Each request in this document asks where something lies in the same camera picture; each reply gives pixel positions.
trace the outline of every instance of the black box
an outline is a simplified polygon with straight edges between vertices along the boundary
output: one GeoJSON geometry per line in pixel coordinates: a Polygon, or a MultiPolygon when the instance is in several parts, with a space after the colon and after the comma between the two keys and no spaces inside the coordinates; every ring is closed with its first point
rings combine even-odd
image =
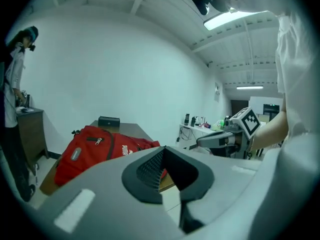
{"type": "Polygon", "coordinates": [[[120,127],[120,118],[100,116],[98,126],[120,127]]]}

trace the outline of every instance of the white shirt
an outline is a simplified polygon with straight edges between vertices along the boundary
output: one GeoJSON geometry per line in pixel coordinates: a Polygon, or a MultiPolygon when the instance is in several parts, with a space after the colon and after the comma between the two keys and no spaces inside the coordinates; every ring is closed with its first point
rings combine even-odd
{"type": "Polygon", "coordinates": [[[295,12],[279,17],[275,62],[278,91],[285,94],[289,136],[319,133],[320,73],[318,39],[295,12]]]}
{"type": "Polygon", "coordinates": [[[18,124],[16,96],[13,88],[20,90],[20,80],[25,59],[25,54],[20,52],[22,46],[23,44],[20,42],[15,45],[15,50],[10,53],[13,60],[5,73],[5,78],[9,83],[6,82],[4,85],[4,122],[7,128],[15,127],[18,124]]]}

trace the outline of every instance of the person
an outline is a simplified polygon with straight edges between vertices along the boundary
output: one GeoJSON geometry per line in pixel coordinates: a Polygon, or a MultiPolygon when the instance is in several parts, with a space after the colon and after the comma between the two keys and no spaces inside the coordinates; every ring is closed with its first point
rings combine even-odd
{"type": "Polygon", "coordinates": [[[35,26],[20,31],[7,45],[9,62],[4,73],[3,105],[4,127],[0,144],[14,178],[16,188],[21,198],[28,202],[34,194],[35,185],[29,185],[29,171],[26,167],[26,157],[22,146],[16,114],[16,96],[26,103],[20,91],[20,81],[24,67],[25,51],[34,49],[33,43],[38,37],[35,26]]]}
{"type": "Polygon", "coordinates": [[[248,151],[266,148],[288,138],[319,133],[317,109],[320,68],[318,39],[296,0],[209,0],[221,13],[270,11],[279,20],[275,51],[277,87],[283,94],[279,114],[250,140],[248,151]]]}

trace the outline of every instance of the black pants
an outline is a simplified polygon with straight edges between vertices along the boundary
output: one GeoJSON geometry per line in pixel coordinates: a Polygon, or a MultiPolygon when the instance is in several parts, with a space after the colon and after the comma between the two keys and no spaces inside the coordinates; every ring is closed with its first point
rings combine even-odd
{"type": "Polygon", "coordinates": [[[4,128],[1,138],[1,147],[8,162],[10,171],[21,198],[28,202],[31,198],[29,186],[29,171],[26,165],[25,151],[20,139],[18,125],[13,128],[4,128]]]}

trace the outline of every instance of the fluorescent light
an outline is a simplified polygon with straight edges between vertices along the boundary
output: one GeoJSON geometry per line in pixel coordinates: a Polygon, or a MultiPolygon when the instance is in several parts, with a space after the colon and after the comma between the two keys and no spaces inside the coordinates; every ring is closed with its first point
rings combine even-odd
{"type": "Polygon", "coordinates": [[[261,85],[256,85],[256,86],[238,86],[236,89],[237,90],[249,90],[249,89],[263,89],[264,87],[261,85]]]}
{"type": "Polygon", "coordinates": [[[243,11],[237,11],[237,12],[226,12],[219,14],[218,16],[214,16],[208,20],[206,20],[203,25],[206,27],[207,30],[213,30],[217,27],[222,26],[223,24],[232,22],[234,20],[249,16],[249,15],[254,15],[254,14],[260,14],[264,13],[264,11],[261,12],[243,12],[243,11]]]}

